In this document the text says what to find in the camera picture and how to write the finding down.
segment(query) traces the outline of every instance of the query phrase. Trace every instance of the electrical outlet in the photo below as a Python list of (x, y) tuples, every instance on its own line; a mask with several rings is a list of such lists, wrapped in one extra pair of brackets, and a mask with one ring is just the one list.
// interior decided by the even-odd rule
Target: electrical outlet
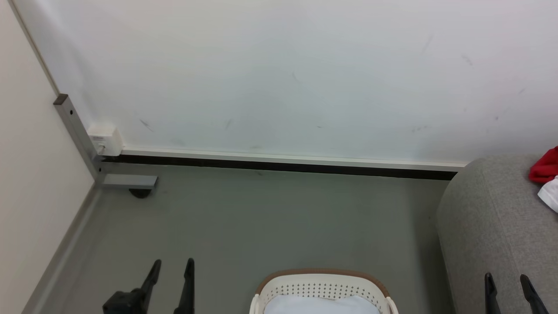
[(87, 131), (91, 142), (97, 149), (97, 154), (103, 156), (118, 156), (122, 152), (124, 144), (122, 137), (116, 127), (92, 126)]

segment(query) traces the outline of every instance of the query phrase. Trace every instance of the metal post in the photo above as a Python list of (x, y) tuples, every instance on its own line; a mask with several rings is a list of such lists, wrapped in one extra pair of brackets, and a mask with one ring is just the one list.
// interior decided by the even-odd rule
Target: metal post
[(108, 169), (101, 162), (103, 157), (97, 154), (97, 150), (67, 94), (59, 94), (54, 102), (54, 107), (97, 184), (107, 188), (155, 189), (158, 180), (156, 175), (114, 174), (107, 171)]

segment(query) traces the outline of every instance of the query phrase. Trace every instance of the red cloth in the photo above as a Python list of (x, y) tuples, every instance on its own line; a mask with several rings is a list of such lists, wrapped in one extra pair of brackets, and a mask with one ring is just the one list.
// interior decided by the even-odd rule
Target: red cloth
[(558, 146), (547, 151), (539, 159), (529, 172), (529, 180), (539, 183), (547, 183), (554, 180), (558, 175)]

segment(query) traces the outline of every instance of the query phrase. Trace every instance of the white garment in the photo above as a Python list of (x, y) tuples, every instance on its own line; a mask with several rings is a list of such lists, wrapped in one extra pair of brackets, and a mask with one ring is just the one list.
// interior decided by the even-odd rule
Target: white garment
[(553, 211), (558, 213), (558, 175), (554, 180), (547, 182), (538, 192), (538, 196)]
[(339, 300), (277, 296), (271, 300), (264, 314), (379, 314), (372, 303), (359, 296)]

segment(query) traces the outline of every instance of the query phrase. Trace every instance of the caster wheel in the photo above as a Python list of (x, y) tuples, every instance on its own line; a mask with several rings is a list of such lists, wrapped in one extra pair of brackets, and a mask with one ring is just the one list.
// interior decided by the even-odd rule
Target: caster wheel
[(129, 189), (129, 191), (137, 198), (146, 198), (151, 193), (149, 189)]

